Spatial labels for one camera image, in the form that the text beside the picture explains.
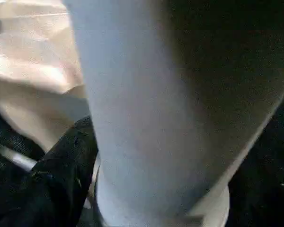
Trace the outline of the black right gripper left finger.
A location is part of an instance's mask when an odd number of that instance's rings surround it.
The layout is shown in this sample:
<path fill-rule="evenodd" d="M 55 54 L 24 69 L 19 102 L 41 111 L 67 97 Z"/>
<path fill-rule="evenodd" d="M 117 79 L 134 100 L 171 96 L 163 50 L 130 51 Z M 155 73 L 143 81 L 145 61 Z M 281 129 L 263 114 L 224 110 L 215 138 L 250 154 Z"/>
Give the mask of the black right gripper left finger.
<path fill-rule="evenodd" d="M 77 121 L 44 153 L 0 117 L 1 147 L 37 163 L 24 171 L 0 154 L 0 227 L 76 226 L 98 152 L 91 119 Z"/>

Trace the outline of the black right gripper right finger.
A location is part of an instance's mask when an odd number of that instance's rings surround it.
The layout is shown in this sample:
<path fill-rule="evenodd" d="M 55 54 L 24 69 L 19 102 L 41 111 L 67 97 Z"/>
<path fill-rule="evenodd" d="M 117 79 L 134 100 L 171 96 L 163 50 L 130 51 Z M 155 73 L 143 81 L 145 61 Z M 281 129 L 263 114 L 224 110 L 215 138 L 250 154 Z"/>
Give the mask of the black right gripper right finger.
<path fill-rule="evenodd" d="M 228 227 L 284 227 L 284 106 L 229 183 Z"/>

